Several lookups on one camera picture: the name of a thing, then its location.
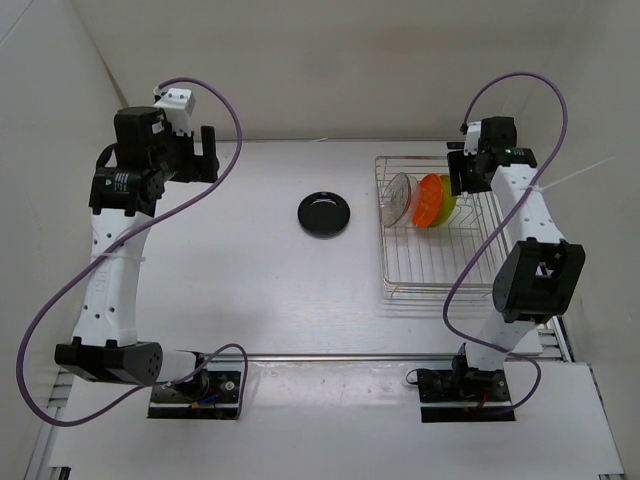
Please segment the green plate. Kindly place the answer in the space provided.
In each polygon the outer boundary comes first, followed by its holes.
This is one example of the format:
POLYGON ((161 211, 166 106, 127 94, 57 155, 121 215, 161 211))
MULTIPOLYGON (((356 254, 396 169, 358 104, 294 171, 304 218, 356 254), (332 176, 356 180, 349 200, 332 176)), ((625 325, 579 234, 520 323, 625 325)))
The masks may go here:
POLYGON ((441 174, 440 179, 443 187, 442 204, 436 218, 430 225, 431 228, 439 227, 449 219, 457 201, 457 197, 451 192, 450 176, 448 174, 441 174))

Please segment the orange plate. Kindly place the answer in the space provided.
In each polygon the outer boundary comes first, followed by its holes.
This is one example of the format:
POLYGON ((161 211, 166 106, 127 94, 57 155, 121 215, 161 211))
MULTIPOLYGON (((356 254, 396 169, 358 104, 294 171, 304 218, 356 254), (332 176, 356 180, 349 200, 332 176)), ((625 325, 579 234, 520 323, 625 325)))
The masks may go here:
POLYGON ((419 200, 412 222, 417 228, 430 227, 436 220, 443 204, 444 187, 441 176, 427 174, 418 184, 419 200))

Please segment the smoky grey glass plate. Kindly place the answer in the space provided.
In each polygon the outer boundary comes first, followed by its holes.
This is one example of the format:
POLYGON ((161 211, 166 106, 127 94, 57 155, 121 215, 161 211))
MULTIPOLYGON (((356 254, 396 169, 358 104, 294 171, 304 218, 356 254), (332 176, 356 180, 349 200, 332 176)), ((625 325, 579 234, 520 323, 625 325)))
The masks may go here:
POLYGON ((410 205, 411 186, 406 173, 396 174, 383 192, 381 221, 385 228, 394 227, 410 205))

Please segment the clear glass plate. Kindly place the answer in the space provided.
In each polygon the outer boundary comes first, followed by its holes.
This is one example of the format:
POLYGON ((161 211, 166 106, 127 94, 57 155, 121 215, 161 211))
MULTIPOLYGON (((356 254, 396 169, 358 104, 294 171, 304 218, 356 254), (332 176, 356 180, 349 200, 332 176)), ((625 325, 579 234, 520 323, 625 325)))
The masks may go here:
POLYGON ((404 209, 402 215, 395 224, 396 228, 408 227, 420 201, 421 193, 418 179, 410 174, 405 174, 407 180, 406 194, 404 195, 404 209))

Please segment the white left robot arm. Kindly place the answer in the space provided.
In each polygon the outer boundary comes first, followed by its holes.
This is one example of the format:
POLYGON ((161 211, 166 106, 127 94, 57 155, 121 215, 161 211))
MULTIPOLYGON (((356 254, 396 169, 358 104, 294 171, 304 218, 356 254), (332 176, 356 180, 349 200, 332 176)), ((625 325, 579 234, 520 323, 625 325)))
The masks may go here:
POLYGON ((169 181, 214 183, 215 131, 202 129, 203 152, 194 150, 190 104, 157 100, 114 116, 116 142, 99 156, 89 197, 97 267, 90 273, 78 323, 56 363, 91 382, 150 386, 159 380, 163 351, 143 342, 136 328, 136 298, 143 224, 155 217, 169 181))

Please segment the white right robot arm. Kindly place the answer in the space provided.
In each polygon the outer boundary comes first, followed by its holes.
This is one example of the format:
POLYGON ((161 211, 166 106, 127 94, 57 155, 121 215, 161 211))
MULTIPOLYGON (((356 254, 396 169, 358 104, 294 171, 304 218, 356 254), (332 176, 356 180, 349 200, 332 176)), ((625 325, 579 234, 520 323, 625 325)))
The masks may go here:
POLYGON ((530 331, 566 312, 586 254, 555 225, 537 187, 538 163, 530 149, 518 147, 513 118, 485 118, 463 132, 463 148, 447 157, 451 191, 492 193, 512 243, 493 281, 493 310, 452 363, 450 390, 470 400, 496 382, 507 355, 530 331))

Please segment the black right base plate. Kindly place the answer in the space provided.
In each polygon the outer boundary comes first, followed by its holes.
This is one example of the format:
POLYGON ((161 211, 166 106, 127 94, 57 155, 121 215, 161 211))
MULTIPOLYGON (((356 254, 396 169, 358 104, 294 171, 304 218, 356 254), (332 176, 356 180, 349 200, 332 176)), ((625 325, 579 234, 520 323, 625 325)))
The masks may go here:
POLYGON ((421 422, 495 423, 516 420, 503 371, 490 379, 456 379, 452 370, 417 368, 405 376, 418 389, 421 422))

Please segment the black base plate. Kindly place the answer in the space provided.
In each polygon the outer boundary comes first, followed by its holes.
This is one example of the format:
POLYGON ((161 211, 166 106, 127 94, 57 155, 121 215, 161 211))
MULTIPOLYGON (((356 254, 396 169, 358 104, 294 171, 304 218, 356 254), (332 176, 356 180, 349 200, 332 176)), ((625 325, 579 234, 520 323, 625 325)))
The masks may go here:
POLYGON ((490 379, 456 379, 452 370, 417 368, 405 376, 418 389, 421 422, 495 423, 516 420, 503 371, 490 379))
POLYGON ((245 362, 209 363, 194 380, 173 387, 153 387, 149 419, 238 420, 246 386, 245 362))

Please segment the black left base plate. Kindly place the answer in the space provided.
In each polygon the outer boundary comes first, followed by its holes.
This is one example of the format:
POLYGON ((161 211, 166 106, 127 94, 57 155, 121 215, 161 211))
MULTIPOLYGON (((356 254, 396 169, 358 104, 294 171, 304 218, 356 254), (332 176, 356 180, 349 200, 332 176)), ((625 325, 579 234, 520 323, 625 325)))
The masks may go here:
POLYGON ((194 380, 173 387, 153 387, 149 419, 238 420, 246 386, 245 362, 209 363, 194 380))

